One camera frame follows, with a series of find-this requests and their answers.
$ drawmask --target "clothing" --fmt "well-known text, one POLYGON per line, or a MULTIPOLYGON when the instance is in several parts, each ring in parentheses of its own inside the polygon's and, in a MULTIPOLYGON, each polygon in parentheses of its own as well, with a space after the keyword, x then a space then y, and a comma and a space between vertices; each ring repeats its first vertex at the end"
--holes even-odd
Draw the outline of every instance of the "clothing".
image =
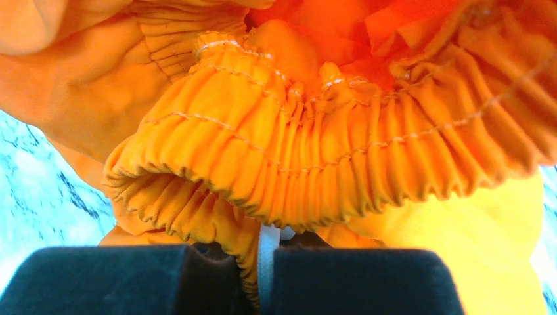
POLYGON ((104 165, 104 244, 218 242, 256 302, 261 223, 316 230, 435 251, 468 314, 544 314, 554 1, 57 3, 2 7, 0 104, 104 165))

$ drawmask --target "blue and white marble surface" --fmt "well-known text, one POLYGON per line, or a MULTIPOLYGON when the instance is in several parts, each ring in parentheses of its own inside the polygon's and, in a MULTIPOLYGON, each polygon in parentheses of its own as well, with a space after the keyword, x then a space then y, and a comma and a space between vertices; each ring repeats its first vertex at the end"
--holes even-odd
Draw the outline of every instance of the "blue and white marble surface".
MULTIPOLYGON (((545 220, 531 262, 548 313, 557 315, 557 169, 542 172, 545 220)), ((33 251, 96 245, 114 224, 110 202, 75 174, 41 131, 0 111, 0 295, 33 251)))

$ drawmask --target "black object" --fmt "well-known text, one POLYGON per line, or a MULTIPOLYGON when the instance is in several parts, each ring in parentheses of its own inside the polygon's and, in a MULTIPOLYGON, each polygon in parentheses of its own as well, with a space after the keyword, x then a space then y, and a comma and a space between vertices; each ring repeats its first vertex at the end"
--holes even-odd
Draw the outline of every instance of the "black object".
POLYGON ((214 246, 42 249, 0 300, 1 315, 251 313, 234 257, 214 246))
POLYGON ((272 309, 273 315, 464 315, 435 253, 389 249, 275 251, 272 309))

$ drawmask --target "orange fabric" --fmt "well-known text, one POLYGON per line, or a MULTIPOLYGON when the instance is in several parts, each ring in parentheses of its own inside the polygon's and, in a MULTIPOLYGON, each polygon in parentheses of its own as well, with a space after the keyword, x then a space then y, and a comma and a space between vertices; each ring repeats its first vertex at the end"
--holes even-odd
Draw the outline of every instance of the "orange fabric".
POLYGON ((280 0, 250 33, 272 1, 24 2, 0 6, 28 27, 0 30, 0 106, 76 169, 104 164, 103 244, 217 241, 256 300, 275 223, 433 249, 469 314, 543 314, 554 1, 280 0))

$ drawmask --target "yellow fabric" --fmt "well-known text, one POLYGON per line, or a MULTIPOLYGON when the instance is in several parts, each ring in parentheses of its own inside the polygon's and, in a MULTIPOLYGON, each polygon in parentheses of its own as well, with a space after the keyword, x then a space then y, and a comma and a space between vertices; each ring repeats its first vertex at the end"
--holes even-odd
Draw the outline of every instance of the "yellow fabric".
POLYGON ((469 314, 545 313, 554 1, 53 2, 0 6, 0 106, 104 165, 103 245, 217 241, 256 301, 275 223, 432 249, 469 314))

